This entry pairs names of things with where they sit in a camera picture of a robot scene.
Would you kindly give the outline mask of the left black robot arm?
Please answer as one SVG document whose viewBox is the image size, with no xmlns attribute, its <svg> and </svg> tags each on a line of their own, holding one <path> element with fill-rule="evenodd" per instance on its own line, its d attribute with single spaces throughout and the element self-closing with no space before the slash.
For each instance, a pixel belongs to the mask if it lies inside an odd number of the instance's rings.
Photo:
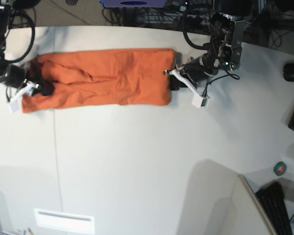
<svg viewBox="0 0 294 235">
<path fill-rule="evenodd" d="M 252 8 L 250 0 L 212 0 L 205 3 L 193 3 L 186 7 L 181 17 L 182 32 L 185 41 L 192 48 L 205 53 L 187 63 L 176 66 L 176 70 L 196 88 L 203 82 L 211 85 L 217 80 L 219 71 L 235 80 L 240 77 L 233 71 L 240 67 L 242 41 L 245 31 L 245 17 Z M 188 36 L 188 15 L 199 9 L 208 11 L 210 41 L 203 45 L 194 44 Z"/>
</svg>

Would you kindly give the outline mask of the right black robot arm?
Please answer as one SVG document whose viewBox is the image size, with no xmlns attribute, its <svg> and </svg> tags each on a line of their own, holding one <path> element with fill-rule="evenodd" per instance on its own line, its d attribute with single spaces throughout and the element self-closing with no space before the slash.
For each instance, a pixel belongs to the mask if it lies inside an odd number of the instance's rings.
<svg viewBox="0 0 294 235">
<path fill-rule="evenodd" d="M 39 71 L 31 71 L 29 63 L 16 65 L 28 56 L 34 46 L 36 21 L 25 10 L 34 8 L 38 3 L 38 0 L 0 0 L 0 84 L 5 85 L 7 89 L 16 89 L 19 95 L 49 96 L 54 92 L 53 84 L 43 79 Z M 31 37 L 23 55 L 8 60 L 5 58 L 6 39 L 10 30 L 15 27 L 16 18 L 26 20 L 31 29 Z"/>
</svg>

